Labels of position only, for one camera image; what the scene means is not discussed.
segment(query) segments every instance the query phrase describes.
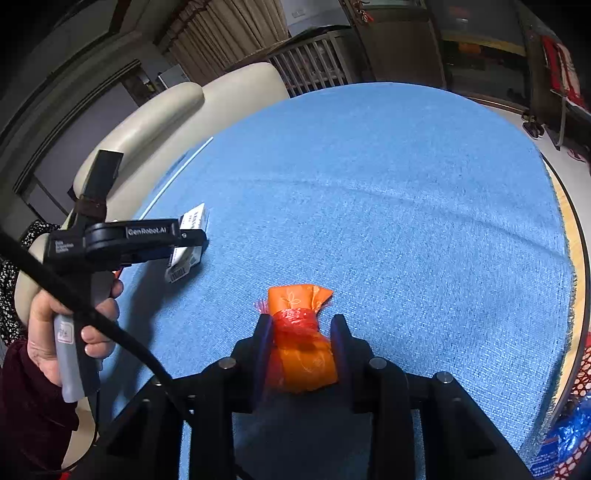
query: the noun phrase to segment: blue fabric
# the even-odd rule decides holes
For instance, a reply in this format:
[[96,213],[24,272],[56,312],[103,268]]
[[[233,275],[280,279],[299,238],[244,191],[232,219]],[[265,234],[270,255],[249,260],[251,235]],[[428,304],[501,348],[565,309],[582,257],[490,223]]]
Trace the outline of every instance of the blue fabric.
[[[315,283],[335,291],[324,333],[343,313],[405,371],[452,372],[529,459],[565,351],[573,269],[539,152],[515,127],[427,87],[320,90],[215,136],[148,218],[201,202],[210,244],[190,275],[165,284],[158,261],[122,276],[121,325],[173,376],[249,336],[268,287]],[[118,349],[102,376],[117,413],[151,374]],[[258,480],[364,478],[369,418],[334,388],[269,398],[235,430]]]

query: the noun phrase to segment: door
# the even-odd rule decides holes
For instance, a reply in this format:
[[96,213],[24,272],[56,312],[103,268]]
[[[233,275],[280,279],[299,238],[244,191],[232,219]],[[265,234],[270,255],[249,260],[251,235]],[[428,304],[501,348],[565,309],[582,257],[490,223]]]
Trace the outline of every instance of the door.
[[446,88],[439,41],[423,0],[339,0],[378,82]]

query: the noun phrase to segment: metal bolt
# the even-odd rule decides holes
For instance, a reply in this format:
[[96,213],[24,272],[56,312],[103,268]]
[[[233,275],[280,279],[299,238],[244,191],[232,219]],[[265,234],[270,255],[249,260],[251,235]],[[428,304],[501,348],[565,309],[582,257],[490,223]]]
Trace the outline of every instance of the metal bolt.
[[217,365],[224,370],[230,370],[236,366],[236,359],[231,356],[225,356],[221,360],[218,360]]
[[452,383],[453,382],[453,375],[450,372],[437,372],[435,374],[435,378],[437,378],[441,383]]
[[386,368],[386,365],[388,365],[388,362],[380,356],[375,356],[369,361],[369,366],[374,370]]

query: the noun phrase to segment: orange package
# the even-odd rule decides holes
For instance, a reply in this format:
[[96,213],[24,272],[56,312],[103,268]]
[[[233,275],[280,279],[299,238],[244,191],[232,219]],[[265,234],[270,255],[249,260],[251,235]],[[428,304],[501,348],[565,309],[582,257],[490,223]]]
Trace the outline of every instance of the orange package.
[[319,332],[316,320],[332,294],[317,285],[269,288],[275,340],[267,376],[271,386],[300,393],[337,381],[330,342]]

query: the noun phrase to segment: finger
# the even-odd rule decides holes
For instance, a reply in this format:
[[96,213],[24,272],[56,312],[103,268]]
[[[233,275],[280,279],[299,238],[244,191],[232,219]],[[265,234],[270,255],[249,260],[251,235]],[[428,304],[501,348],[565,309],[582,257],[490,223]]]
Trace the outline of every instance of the finger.
[[45,290],[41,290],[31,303],[29,320],[37,322],[52,322],[54,313],[72,315],[72,311],[64,307]]
[[91,345],[96,343],[110,342],[111,340],[105,336],[104,333],[100,333],[96,328],[91,325],[86,325],[80,332],[82,339]]
[[113,287],[111,288],[111,296],[116,299],[119,295],[123,293],[123,282],[118,278],[115,279],[113,282]]
[[94,345],[88,344],[84,347],[86,355],[91,356],[92,358],[107,358],[113,353],[114,349],[114,342],[101,342]]
[[97,312],[101,312],[109,320],[115,321],[119,318],[119,305],[113,298],[108,298],[96,306]]

